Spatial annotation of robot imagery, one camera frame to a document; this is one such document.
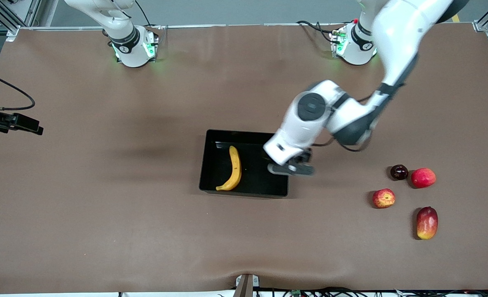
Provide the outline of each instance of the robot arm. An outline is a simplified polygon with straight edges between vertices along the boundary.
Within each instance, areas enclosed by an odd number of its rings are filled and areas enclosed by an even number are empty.
[[[117,58],[128,67],[140,67],[156,58],[157,38],[142,26],[134,26],[123,11],[134,0],[65,0],[82,11],[105,30],[112,41]]]
[[[418,46],[452,0],[390,0],[372,23],[374,43],[385,76],[363,105],[337,84],[326,80],[300,93],[290,105],[281,128],[265,145],[275,161],[274,174],[309,175],[311,167],[297,160],[323,128],[342,145],[358,145],[370,136],[378,117],[415,66]]]

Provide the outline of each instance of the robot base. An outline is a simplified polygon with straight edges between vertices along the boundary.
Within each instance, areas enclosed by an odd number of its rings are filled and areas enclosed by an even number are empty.
[[[159,42],[159,37],[155,37],[154,32],[142,26],[135,26],[135,28],[140,32],[140,41],[133,47],[131,53],[123,53],[112,46],[116,51],[117,62],[133,68],[141,67],[147,62],[155,62]]]
[[[367,49],[360,49],[359,45],[352,40],[351,31],[354,26],[355,23],[350,23],[334,31],[333,34],[329,34],[332,41],[339,42],[338,45],[331,43],[332,56],[334,58],[340,57],[349,64],[363,65],[374,57],[376,47],[372,43],[367,43],[365,45]]]

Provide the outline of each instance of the brown table surface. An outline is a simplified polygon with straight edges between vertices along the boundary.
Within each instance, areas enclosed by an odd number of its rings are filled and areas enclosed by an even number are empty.
[[[42,137],[0,133],[0,293],[200,291],[254,273],[263,287],[488,289],[488,40],[471,24],[427,34],[368,149],[315,150],[286,199],[198,189],[206,130],[274,132],[308,85],[357,98],[382,78],[330,58],[297,26],[168,30],[159,59],[117,64],[99,31],[22,30],[0,76],[29,92]],[[27,104],[0,84],[0,105]],[[323,133],[319,140],[326,140]],[[431,188],[387,167],[430,167]],[[371,207],[392,188],[396,204]],[[420,207],[438,211],[414,238]]]

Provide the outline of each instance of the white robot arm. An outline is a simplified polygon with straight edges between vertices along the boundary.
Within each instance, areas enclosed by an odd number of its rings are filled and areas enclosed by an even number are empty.
[[[342,145],[368,139],[383,109],[415,66],[420,41],[440,19],[452,0],[389,0],[372,23],[372,36],[384,64],[385,76],[363,105],[330,80],[300,93],[276,134],[264,145],[275,163],[274,174],[311,175],[301,162],[323,128]]]
[[[116,51],[117,58],[128,67],[140,67],[156,58],[157,36],[142,26],[135,26],[123,11],[134,0],[65,0],[103,28]]]
[[[335,56],[353,65],[362,65],[376,54],[372,25],[378,12],[389,0],[356,0],[361,6],[359,21],[346,24],[332,36]],[[469,0],[453,0],[437,23],[446,21],[459,12]]]

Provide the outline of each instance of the gray floor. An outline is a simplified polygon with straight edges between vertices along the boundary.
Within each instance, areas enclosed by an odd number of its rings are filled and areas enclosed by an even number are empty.
[[[158,25],[265,24],[295,23],[301,19],[340,23],[359,17],[355,0],[138,0],[150,22]],[[97,26],[90,17],[59,0],[53,1],[39,17],[51,26]],[[488,0],[470,0],[458,15],[461,22],[472,22],[488,10]],[[146,24],[137,6],[127,10],[135,24]],[[0,50],[3,38],[0,38]]]

